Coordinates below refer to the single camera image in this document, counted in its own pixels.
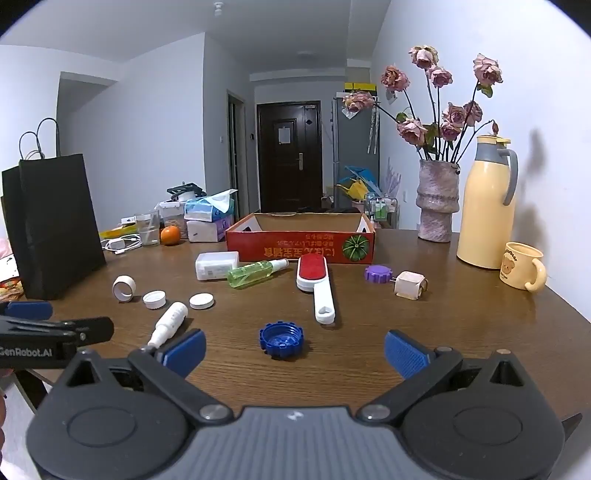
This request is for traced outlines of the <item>white tube bottle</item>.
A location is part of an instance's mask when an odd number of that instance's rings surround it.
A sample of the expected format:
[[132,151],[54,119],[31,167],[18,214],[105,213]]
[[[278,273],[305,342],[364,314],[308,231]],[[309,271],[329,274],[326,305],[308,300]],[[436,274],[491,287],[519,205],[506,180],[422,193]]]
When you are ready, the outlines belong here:
[[147,345],[154,348],[161,347],[176,334],[187,313],[188,309],[184,303],[172,303],[156,322]]

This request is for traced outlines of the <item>white round lid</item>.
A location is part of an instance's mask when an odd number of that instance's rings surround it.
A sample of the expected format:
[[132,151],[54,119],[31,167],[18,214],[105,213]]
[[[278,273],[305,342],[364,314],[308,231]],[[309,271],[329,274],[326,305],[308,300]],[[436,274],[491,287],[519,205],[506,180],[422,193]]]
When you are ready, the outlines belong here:
[[144,306],[149,310],[157,310],[166,304],[166,294],[162,290],[153,290],[142,296]]
[[214,305],[214,296],[210,293],[197,293],[189,298],[189,306],[194,310],[204,310]]

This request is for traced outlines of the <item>small pink white cube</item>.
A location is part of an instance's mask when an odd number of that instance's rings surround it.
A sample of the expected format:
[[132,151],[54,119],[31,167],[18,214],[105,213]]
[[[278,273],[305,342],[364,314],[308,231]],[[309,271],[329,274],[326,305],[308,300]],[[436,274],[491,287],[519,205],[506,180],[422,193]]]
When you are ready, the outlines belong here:
[[394,293],[401,298],[419,300],[428,286],[428,279],[423,274],[403,271],[394,280]]

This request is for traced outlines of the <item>purple gear lid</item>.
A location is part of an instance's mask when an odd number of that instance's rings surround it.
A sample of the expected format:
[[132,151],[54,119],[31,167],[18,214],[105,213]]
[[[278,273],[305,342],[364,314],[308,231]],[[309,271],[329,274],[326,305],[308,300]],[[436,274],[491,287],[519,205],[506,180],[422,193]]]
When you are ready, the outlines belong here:
[[365,279],[371,283],[386,284],[393,280],[393,271],[385,265],[370,265],[365,270]]

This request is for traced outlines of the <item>white tape roll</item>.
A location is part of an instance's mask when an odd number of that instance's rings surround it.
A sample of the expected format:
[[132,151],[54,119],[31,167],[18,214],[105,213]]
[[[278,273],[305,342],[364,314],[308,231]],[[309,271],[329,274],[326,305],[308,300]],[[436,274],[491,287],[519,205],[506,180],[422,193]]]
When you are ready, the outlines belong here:
[[130,302],[136,293],[135,280],[128,275],[119,275],[112,284],[112,294],[121,303]]

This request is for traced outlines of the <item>white plastic box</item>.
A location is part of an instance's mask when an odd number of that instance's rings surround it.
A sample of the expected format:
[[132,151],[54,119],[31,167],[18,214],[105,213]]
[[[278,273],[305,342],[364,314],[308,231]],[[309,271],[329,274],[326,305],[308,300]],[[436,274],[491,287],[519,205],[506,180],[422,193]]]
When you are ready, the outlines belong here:
[[221,280],[238,266],[238,251],[200,253],[195,260],[195,274],[199,281]]

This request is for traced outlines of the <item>green spray bottle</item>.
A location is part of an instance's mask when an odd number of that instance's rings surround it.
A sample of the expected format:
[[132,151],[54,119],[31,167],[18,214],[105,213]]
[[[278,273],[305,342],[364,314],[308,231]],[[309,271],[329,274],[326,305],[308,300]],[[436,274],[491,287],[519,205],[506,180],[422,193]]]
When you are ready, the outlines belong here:
[[266,260],[244,265],[228,272],[228,284],[235,289],[249,287],[263,282],[276,272],[287,269],[287,266],[287,259]]

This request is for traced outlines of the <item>blue gear lid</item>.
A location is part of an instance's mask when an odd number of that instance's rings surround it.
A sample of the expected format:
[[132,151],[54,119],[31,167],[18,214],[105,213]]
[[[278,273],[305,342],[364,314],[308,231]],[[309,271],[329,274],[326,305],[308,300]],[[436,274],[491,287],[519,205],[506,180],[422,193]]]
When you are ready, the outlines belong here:
[[259,330],[259,346],[276,359],[296,357],[304,349],[304,330],[294,322],[267,323]]

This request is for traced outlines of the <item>white red lint brush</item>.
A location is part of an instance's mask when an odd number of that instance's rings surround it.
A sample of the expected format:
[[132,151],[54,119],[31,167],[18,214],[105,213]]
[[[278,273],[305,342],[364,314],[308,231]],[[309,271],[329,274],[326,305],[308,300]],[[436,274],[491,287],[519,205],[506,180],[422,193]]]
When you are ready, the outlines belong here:
[[321,325],[335,323],[335,303],[325,257],[317,253],[301,256],[297,261],[295,282],[298,289],[314,297],[315,320]]

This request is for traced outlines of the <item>black paper bag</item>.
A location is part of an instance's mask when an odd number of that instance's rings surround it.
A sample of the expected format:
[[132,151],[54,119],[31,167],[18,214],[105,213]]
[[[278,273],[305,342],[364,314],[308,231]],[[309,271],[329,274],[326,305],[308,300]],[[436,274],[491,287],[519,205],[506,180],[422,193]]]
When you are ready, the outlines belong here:
[[21,156],[2,172],[6,231],[29,299],[55,300],[106,265],[81,154]]

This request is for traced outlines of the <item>orange fruit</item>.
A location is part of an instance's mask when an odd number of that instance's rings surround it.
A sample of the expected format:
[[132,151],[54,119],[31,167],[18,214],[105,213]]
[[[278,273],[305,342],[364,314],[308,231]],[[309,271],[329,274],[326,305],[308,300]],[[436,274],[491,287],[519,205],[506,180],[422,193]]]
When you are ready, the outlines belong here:
[[164,246],[173,246],[181,241],[181,231],[175,225],[166,226],[160,230],[160,244]]

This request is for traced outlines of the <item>purple tissue pack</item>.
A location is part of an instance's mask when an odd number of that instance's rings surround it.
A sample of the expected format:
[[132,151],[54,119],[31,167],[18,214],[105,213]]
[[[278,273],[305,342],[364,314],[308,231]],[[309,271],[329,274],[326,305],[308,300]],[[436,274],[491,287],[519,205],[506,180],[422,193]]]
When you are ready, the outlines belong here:
[[225,231],[232,224],[232,215],[219,218],[214,222],[187,220],[187,239],[191,243],[217,243],[225,238]]

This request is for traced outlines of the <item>red cardboard box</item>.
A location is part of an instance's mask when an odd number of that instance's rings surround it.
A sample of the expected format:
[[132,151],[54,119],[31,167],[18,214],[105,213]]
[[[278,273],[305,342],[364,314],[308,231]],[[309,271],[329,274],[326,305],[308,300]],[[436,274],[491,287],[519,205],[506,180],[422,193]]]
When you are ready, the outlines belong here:
[[225,231],[242,262],[319,254],[334,264],[370,264],[376,230],[363,213],[253,213]]

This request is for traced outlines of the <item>clear glass cup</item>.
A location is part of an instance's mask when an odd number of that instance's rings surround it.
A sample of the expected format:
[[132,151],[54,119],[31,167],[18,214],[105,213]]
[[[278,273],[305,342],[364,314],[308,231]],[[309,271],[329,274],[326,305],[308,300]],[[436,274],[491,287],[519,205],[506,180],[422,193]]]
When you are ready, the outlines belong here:
[[159,244],[160,218],[157,210],[135,215],[136,231],[143,246]]

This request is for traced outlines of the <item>clear food container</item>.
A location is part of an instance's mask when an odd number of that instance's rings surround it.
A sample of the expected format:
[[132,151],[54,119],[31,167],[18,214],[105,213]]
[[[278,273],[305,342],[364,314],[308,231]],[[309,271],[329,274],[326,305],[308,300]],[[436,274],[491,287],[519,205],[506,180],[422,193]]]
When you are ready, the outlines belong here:
[[187,239],[187,226],[184,218],[184,202],[161,201],[155,206],[164,227],[176,226],[180,231],[180,238]]

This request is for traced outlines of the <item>yellow bear mug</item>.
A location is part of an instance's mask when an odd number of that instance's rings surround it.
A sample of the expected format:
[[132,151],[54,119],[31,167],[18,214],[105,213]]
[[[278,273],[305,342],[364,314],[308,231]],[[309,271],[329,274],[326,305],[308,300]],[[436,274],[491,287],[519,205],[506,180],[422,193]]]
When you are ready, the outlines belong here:
[[506,285],[535,293],[544,288],[547,270],[544,254],[535,247],[519,242],[507,242],[502,257],[500,280]]

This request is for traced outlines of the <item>blue tissue pack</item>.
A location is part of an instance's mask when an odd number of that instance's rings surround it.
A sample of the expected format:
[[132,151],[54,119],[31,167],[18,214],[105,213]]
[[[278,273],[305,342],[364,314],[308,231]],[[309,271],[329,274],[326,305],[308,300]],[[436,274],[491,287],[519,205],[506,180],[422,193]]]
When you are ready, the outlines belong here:
[[228,189],[211,196],[187,200],[184,205],[184,219],[187,221],[215,222],[235,212],[232,195],[236,189]]

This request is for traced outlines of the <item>pink ceramic vase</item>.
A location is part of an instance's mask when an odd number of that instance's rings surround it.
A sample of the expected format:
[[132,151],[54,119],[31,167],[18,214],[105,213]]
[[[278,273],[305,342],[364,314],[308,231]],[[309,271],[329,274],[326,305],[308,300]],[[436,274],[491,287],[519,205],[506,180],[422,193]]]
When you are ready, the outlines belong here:
[[460,167],[443,161],[420,161],[416,205],[421,210],[418,236],[435,243],[452,239],[452,218],[459,206]]

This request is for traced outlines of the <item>black device on container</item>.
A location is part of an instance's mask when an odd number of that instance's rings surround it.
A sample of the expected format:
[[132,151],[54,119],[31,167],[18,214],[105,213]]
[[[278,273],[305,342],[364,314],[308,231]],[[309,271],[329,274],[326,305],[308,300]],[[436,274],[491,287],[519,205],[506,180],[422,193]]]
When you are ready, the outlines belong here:
[[170,187],[166,190],[166,192],[170,195],[171,201],[179,202],[186,202],[188,200],[197,199],[206,195],[204,189],[193,182]]

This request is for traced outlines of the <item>yellow blue bags pile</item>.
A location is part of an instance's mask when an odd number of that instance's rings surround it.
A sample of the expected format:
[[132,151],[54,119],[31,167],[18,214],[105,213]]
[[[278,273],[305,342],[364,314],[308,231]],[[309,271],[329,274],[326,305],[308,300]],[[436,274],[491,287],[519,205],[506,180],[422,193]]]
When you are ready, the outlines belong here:
[[368,195],[382,197],[383,193],[378,186],[375,175],[367,168],[346,166],[348,176],[337,183],[339,190],[344,192],[349,199],[363,202]]

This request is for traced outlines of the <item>yellow thermos jug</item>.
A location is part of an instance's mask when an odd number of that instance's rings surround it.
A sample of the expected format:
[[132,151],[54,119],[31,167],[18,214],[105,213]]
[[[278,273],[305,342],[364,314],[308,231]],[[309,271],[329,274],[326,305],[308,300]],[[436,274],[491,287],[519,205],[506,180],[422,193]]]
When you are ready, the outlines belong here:
[[493,135],[477,138],[462,207],[457,257],[472,266],[498,270],[515,216],[519,165],[510,141]]

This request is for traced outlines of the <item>dried pink roses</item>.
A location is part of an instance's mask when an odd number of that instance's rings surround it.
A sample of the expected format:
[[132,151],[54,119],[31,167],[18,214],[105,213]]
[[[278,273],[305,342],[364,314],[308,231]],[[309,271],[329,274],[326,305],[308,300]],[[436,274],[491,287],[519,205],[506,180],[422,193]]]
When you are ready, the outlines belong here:
[[493,87],[503,82],[498,61],[479,53],[473,60],[473,97],[464,104],[444,104],[442,90],[452,85],[454,78],[452,72],[440,64],[438,50],[430,45],[417,45],[410,49],[409,56],[412,64],[423,72],[432,115],[430,119],[423,120],[419,116],[409,95],[411,79],[394,64],[385,67],[380,83],[390,101],[396,100],[399,95],[404,97],[404,110],[393,114],[381,105],[376,93],[353,89],[342,98],[342,114],[353,118],[369,110],[373,114],[373,121],[377,122],[379,114],[384,113],[396,124],[398,135],[415,148],[423,161],[459,163],[467,147],[486,126],[491,128],[493,137],[499,136],[497,122],[484,120],[483,109],[475,97],[482,94],[492,98]]

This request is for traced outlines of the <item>grey refrigerator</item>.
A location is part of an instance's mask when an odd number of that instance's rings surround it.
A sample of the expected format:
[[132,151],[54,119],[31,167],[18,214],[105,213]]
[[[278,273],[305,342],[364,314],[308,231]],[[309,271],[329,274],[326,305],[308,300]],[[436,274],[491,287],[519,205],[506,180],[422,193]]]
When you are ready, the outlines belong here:
[[373,110],[351,114],[346,111],[344,91],[332,99],[332,172],[334,172],[334,204],[337,209],[353,206],[339,184],[348,186],[349,176],[356,178],[351,169],[367,170],[375,185],[379,184],[380,149],[378,126]]

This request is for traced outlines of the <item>dark entrance door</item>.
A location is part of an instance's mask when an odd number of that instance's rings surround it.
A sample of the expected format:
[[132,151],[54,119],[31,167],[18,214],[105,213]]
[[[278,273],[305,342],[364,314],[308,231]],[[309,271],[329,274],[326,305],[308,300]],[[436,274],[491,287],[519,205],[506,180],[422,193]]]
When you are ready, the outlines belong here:
[[322,203],[321,103],[256,106],[260,210],[312,212]]

